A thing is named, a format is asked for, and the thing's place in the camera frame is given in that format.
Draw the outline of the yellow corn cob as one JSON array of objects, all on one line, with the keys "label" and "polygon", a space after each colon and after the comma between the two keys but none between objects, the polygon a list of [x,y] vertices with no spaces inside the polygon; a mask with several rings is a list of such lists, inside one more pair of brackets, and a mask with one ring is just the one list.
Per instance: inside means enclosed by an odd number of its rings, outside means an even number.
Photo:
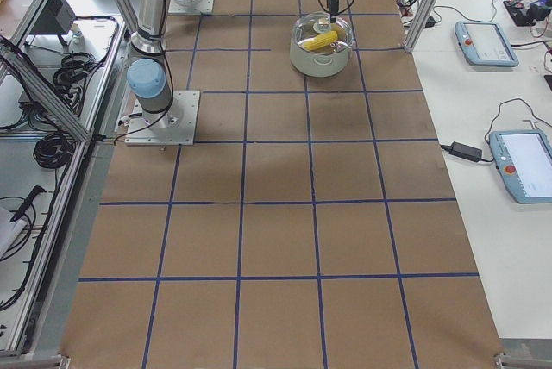
[{"label": "yellow corn cob", "polygon": [[306,51],[316,51],[327,47],[338,40],[338,33],[331,30],[327,33],[316,35],[310,39],[305,39],[300,46]]}]

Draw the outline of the glass pot lid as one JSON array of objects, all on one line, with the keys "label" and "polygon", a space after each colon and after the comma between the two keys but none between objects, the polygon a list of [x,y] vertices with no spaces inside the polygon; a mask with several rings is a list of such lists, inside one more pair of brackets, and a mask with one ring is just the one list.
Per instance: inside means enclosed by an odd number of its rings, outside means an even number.
[{"label": "glass pot lid", "polygon": [[[300,46],[303,40],[327,33],[331,30],[335,30],[338,33],[338,40],[331,45],[316,51],[306,51]],[[324,12],[312,13],[298,19],[292,28],[291,40],[291,45],[293,47],[298,47],[300,50],[307,53],[340,53],[354,46],[353,31],[348,22],[340,17],[336,18],[336,22],[332,22],[332,18],[329,14]]]}]

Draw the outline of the pale green cooking pot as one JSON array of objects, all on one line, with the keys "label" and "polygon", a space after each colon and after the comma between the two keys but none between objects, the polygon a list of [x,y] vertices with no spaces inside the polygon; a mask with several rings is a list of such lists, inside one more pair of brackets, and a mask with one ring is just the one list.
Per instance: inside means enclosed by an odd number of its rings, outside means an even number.
[{"label": "pale green cooking pot", "polygon": [[340,53],[307,53],[298,47],[293,47],[290,43],[290,60],[294,67],[303,74],[326,78],[336,75],[347,65],[352,50],[353,47]]}]

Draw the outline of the far blue teach pendant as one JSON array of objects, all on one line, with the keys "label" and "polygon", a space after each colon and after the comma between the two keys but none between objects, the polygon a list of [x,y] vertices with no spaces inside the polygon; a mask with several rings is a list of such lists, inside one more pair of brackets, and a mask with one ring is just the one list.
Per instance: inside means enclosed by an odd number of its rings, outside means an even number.
[{"label": "far blue teach pendant", "polygon": [[499,24],[457,22],[455,36],[468,64],[513,68],[518,57]]}]

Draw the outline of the blue teach pendant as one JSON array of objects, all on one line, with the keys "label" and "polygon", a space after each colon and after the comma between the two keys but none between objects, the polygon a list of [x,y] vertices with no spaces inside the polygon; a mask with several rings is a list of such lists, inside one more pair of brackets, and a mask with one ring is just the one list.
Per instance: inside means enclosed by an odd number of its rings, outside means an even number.
[{"label": "blue teach pendant", "polygon": [[513,68],[518,57],[499,24],[457,22],[455,36],[468,64]]},{"label": "blue teach pendant", "polygon": [[517,203],[551,203],[551,146],[542,130],[491,132],[490,149]]}]

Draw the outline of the black power adapter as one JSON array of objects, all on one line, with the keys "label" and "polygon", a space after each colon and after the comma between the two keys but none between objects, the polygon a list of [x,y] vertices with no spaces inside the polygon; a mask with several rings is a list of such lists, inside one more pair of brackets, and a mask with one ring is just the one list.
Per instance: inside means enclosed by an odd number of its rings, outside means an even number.
[{"label": "black power adapter", "polygon": [[451,155],[469,160],[472,162],[480,162],[482,160],[482,150],[477,147],[472,147],[466,144],[462,144],[460,142],[454,141],[450,145],[450,149],[448,151]]}]

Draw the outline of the brown paper table cover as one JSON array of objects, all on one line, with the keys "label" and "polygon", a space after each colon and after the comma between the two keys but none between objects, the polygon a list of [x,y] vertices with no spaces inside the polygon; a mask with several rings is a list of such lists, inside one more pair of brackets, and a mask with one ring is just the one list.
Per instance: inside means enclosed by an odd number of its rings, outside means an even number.
[{"label": "brown paper table cover", "polygon": [[289,60],[317,0],[174,17],[188,147],[117,145],[61,344],[74,368],[491,368],[499,338],[394,0],[342,0],[331,78]]}]

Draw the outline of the near blue teach pendant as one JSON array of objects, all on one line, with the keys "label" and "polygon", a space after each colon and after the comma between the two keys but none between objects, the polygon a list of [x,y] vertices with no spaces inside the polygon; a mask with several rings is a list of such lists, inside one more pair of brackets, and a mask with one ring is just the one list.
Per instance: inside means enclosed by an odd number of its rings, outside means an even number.
[{"label": "near blue teach pendant", "polygon": [[542,130],[491,132],[490,149],[517,203],[551,203],[551,146]]}]

